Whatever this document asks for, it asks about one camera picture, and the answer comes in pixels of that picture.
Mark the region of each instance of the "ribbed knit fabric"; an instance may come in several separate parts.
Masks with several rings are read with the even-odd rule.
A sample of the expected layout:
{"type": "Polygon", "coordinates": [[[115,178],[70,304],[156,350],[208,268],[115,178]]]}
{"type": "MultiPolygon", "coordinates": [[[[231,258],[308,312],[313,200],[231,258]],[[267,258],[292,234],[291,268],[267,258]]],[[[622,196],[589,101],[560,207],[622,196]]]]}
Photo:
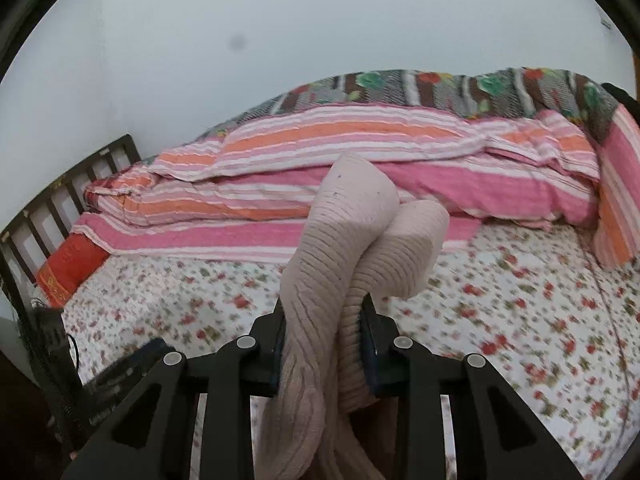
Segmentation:
{"type": "Polygon", "coordinates": [[[360,363],[360,303],[369,292],[416,294],[448,221],[435,202],[400,206],[394,184],[355,155],[331,168],[282,275],[287,330],[280,389],[262,417],[258,480],[383,478],[348,419],[371,402],[360,363]]]}

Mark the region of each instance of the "bedsheet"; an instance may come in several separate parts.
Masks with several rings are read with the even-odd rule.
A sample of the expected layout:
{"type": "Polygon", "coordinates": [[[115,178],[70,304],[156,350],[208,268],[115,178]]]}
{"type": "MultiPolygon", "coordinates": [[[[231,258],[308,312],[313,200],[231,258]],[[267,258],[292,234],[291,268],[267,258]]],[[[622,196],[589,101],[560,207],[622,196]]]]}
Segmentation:
{"type": "MultiPolygon", "coordinates": [[[[588,237],[566,225],[550,233],[484,225],[467,251],[440,255],[424,292],[378,309],[433,352],[484,354],[583,476],[596,480],[640,430],[640,266],[601,270],[583,250],[588,237]]],[[[281,271],[275,264],[112,256],[63,313],[78,343],[81,379],[156,336],[188,357],[215,351],[271,311],[281,271]]],[[[252,399],[254,425],[259,412],[252,399]]],[[[447,415],[445,426],[455,478],[447,415]]],[[[199,442],[196,427],[194,478],[199,442]]]]}

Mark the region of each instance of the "pillow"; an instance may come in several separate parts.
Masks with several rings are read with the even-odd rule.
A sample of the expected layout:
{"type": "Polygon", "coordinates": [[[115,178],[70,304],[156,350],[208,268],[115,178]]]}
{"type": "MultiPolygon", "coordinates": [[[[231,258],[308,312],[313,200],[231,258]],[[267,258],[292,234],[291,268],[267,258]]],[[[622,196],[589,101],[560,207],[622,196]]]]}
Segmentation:
{"type": "Polygon", "coordinates": [[[334,105],[250,121],[219,139],[162,152],[148,170],[186,182],[330,166],[342,153],[369,162],[451,160],[493,153],[599,179],[585,133],[558,112],[469,121],[434,108],[334,105]]]}
{"type": "Polygon", "coordinates": [[[38,270],[36,282],[50,306],[62,308],[109,253],[81,234],[70,234],[38,270]]]}

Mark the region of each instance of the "pink blanket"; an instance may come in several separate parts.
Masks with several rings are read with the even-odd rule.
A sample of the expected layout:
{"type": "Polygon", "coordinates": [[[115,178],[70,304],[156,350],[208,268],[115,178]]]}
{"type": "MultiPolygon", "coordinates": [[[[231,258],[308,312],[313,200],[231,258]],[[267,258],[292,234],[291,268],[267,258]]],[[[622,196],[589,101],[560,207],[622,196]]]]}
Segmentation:
{"type": "Polygon", "coordinates": [[[111,253],[286,262],[329,166],[348,151],[374,162],[402,202],[445,205],[454,215],[446,249],[484,218],[597,219],[595,152],[556,112],[481,121],[430,108],[311,112],[252,121],[94,182],[85,199],[100,214],[83,215],[73,231],[111,253]]]}

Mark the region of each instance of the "red pillow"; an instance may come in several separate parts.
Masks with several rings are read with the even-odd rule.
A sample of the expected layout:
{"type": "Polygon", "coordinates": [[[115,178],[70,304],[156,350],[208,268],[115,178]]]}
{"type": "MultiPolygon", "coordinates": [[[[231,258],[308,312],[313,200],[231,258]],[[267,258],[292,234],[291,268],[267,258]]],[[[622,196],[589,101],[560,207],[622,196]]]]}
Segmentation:
{"type": "Polygon", "coordinates": [[[38,270],[36,282],[50,306],[62,308],[109,253],[81,234],[70,234],[38,270]]]}

